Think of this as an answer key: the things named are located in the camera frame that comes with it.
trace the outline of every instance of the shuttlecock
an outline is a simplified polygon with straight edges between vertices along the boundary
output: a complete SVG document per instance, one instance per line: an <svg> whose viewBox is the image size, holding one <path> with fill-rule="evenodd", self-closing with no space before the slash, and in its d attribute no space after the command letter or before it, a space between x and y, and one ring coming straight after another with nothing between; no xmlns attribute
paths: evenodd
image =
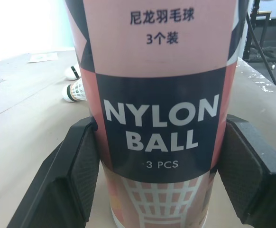
<svg viewBox="0 0 276 228"><path fill-rule="evenodd" d="M62 90L62 96L68 102L86 101L82 79L80 78L75 83L66 85Z"/></svg>
<svg viewBox="0 0 276 228"><path fill-rule="evenodd" d="M65 77L70 81L79 79L81 77L79 64L77 63L76 65L67 68L64 74Z"/></svg>

